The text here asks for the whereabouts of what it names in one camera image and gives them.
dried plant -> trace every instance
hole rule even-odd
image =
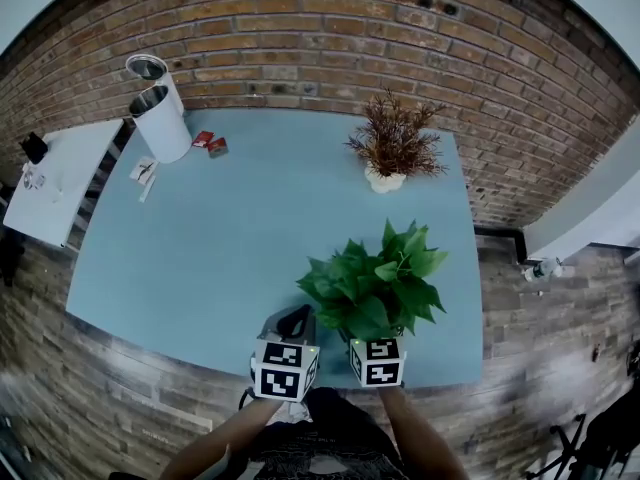
[[[447,167],[438,162],[440,136],[422,133],[429,120],[444,108],[422,104],[415,110],[402,108],[400,100],[387,89],[375,96],[365,108],[368,122],[356,129],[345,145],[371,162],[381,176],[444,174]]]

light blue table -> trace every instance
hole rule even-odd
[[[296,286],[307,257],[348,238],[380,251],[385,219],[416,219],[449,251],[429,282],[448,313],[407,339],[409,387],[478,380],[482,303],[471,211],[454,139],[441,133],[446,176],[374,193],[343,143],[363,118],[266,109],[202,110],[192,135],[226,137],[229,154],[192,148],[159,165],[146,202],[129,173],[149,149],[135,132],[102,193],[78,257],[67,310],[116,336],[183,361],[247,375],[264,320],[310,302]],[[318,328],[320,385],[357,387],[337,332]]]

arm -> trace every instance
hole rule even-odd
[[[171,459],[160,475],[160,480],[193,480],[224,457],[227,445],[232,454],[242,451],[251,444],[281,405],[280,400],[254,400],[218,428],[181,450]]]
[[[467,480],[447,443],[416,411],[398,387],[379,388],[402,460],[415,478]]]

white paper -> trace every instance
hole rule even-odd
[[[133,168],[133,171],[131,171],[131,174],[129,174],[129,178],[137,181],[140,185],[145,186],[149,182],[153,171],[156,170],[157,165],[158,161],[155,158],[143,156],[138,160],[138,163]]]
[[[147,183],[147,186],[144,187],[144,190],[142,191],[142,194],[140,195],[140,198],[138,199],[138,201],[140,201],[141,203],[144,203],[147,200],[147,196],[149,195],[149,191],[151,190],[151,187],[153,187],[153,183],[156,181],[156,177],[155,176],[151,176],[151,179],[149,180],[149,183]]]

red box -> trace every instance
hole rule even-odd
[[[213,142],[209,142],[209,144],[207,144],[207,150],[209,151],[209,158],[215,158],[229,152],[227,141],[224,137],[214,140]]]
[[[207,144],[215,137],[215,133],[212,132],[200,132],[198,136],[193,139],[193,143],[191,144],[196,148],[206,148]]]

